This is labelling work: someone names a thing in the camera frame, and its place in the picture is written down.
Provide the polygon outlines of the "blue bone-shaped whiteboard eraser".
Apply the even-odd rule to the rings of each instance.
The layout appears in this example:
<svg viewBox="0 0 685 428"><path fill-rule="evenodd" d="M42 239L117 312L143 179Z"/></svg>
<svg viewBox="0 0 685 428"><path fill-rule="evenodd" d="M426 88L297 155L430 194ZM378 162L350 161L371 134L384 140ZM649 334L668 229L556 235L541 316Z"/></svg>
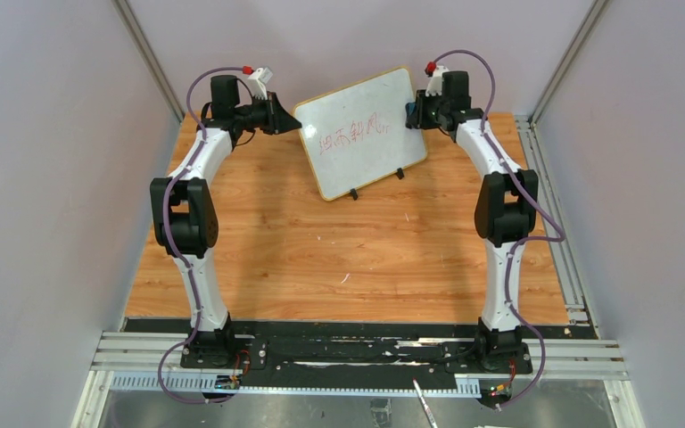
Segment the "blue bone-shaped whiteboard eraser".
<svg viewBox="0 0 685 428"><path fill-rule="evenodd" d="M407 128L414 128L416 125L416 104L415 103L407 103L405 106L406 110L406 127Z"/></svg>

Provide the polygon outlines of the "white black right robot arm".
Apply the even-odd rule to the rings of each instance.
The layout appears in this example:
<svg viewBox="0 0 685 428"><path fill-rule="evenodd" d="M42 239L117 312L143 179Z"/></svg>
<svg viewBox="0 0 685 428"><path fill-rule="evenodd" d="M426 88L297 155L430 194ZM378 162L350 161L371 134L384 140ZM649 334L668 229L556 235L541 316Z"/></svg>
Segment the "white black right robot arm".
<svg viewBox="0 0 685 428"><path fill-rule="evenodd" d="M473 107L467 72L431 63L425 73L427 87L405 107L407 128L447 134L482 178L474 222L487 254L485 303L474 344L446 360L495 371L525 353L517 316L520 257L536 224L539 179L508 157L485 112Z"/></svg>

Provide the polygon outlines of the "yellow-framed whiteboard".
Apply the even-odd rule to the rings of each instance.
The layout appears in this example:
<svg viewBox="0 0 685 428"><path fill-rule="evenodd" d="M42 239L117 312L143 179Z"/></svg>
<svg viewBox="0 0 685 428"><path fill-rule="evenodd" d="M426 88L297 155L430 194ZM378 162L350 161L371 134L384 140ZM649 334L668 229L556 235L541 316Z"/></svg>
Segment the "yellow-framed whiteboard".
<svg viewBox="0 0 685 428"><path fill-rule="evenodd" d="M425 137L406 127L415 101L398 67L298 103L301 142L321 198L333 201L424 161Z"/></svg>

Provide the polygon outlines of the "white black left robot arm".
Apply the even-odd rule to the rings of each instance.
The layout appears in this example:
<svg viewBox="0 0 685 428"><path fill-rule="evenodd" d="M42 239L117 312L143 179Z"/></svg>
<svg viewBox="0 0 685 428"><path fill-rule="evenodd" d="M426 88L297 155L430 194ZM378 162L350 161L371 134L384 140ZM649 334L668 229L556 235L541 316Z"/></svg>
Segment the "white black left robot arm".
<svg viewBox="0 0 685 428"><path fill-rule="evenodd" d="M219 221L210 183L243 133L280 135L301 123L267 89L268 67L223 67L202 76L210 79L210 101L188 111L196 124L194 144L171 173L152 180L150 196L156 241L174 260L190 305L183 363L225 367L239 351L216 274Z"/></svg>

